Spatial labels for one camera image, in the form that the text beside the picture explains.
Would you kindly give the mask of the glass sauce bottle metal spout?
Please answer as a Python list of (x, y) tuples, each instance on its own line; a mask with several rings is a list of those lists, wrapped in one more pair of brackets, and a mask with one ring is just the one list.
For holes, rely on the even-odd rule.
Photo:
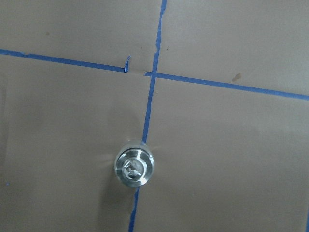
[(118, 180), (127, 187), (140, 187), (149, 182), (155, 170), (155, 160), (148, 145), (139, 139), (128, 140), (114, 161)]

